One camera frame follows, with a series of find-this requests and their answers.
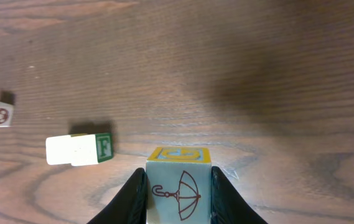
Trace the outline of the white block blue edge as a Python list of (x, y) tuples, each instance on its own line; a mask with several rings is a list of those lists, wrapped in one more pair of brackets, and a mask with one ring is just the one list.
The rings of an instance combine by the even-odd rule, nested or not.
[(45, 140), (46, 160), (49, 165), (70, 164), (72, 162), (72, 138), (83, 134), (52, 136)]

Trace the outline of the white block red bug drawing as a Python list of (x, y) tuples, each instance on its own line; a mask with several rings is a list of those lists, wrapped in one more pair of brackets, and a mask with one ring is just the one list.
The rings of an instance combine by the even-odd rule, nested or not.
[(84, 134), (71, 137), (72, 166), (97, 165), (113, 158), (111, 133)]

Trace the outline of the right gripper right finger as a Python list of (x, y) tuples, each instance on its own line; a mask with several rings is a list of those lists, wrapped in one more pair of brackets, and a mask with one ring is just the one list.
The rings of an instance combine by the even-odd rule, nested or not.
[(212, 167), (211, 186), (211, 224), (267, 224), (217, 166)]

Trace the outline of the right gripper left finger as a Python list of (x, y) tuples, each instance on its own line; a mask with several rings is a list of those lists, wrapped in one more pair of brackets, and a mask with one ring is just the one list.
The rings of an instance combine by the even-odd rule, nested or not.
[(147, 198), (147, 174), (140, 167), (88, 224), (146, 224)]

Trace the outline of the acorn picture wooden block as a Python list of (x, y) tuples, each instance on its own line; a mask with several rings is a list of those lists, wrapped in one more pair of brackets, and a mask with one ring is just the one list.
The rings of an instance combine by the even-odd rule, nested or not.
[(210, 223), (210, 151), (157, 147), (147, 158), (148, 223)]

